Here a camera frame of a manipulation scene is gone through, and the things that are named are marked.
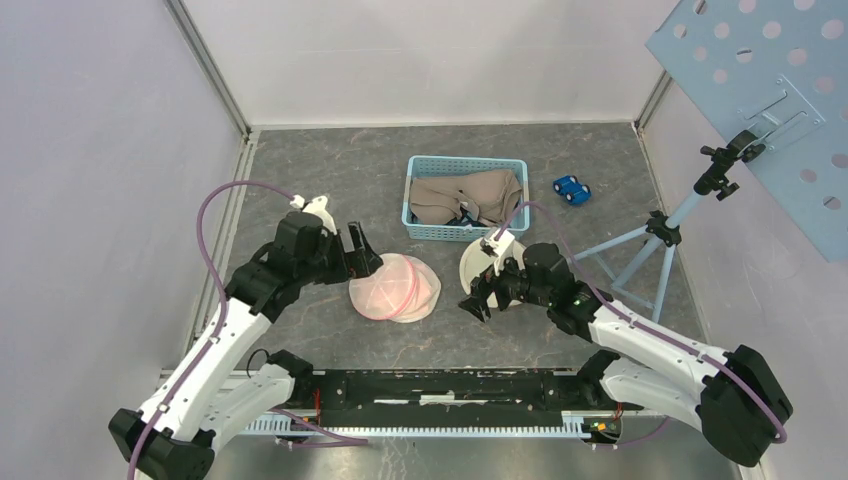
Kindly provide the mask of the white mesh laundry bag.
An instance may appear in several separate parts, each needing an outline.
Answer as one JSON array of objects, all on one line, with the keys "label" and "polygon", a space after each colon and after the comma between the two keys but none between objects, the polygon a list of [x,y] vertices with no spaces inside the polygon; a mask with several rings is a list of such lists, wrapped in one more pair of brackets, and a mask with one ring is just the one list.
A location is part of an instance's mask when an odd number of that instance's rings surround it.
[{"label": "white mesh laundry bag", "polygon": [[429,316],[442,287],[436,273],[416,257],[386,253],[380,258],[383,265],[373,275],[349,282],[354,309],[370,320],[401,324]]}]

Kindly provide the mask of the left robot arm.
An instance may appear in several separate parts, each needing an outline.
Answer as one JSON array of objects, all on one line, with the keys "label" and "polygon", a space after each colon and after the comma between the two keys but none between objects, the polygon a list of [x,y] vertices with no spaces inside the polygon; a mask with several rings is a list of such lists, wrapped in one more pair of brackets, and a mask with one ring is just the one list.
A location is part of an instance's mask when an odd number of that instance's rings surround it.
[{"label": "left robot arm", "polygon": [[274,407],[302,407],[319,389],[313,366],[280,350],[228,395],[218,392],[254,342],[297,302],[308,285],[334,285],[373,275],[383,264],[358,222],[352,248],[321,217],[290,212],[273,241],[238,267],[211,321],[173,374],[136,410],[122,408],[108,430],[128,462],[130,479],[202,479],[219,450]]}]

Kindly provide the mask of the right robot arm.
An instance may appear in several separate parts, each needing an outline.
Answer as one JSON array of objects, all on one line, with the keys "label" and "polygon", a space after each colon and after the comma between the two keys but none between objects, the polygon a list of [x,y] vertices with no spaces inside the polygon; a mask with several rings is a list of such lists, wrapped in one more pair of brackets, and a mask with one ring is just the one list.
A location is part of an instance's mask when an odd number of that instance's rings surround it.
[{"label": "right robot arm", "polygon": [[787,441],[793,407],[760,352],[747,345],[728,351],[644,318],[576,279],[556,245],[514,248],[478,239],[463,252],[459,272],[467,293],[459,306],[478,320],[533,305],[560,331],[598,346],[577,382],[585,405],[614,401],[654,410],[745,467]]}]

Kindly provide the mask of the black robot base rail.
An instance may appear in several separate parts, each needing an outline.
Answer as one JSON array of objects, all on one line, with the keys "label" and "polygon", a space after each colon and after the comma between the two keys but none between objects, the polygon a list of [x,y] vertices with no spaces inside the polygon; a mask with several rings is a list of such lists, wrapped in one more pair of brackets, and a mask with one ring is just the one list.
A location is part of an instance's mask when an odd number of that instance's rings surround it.
[{"label": "black robot base rail", "polygon": [[295,381],[288,411],[323,427],[554,427],[564,412],[629,410],[573,369],[314,371]]}]

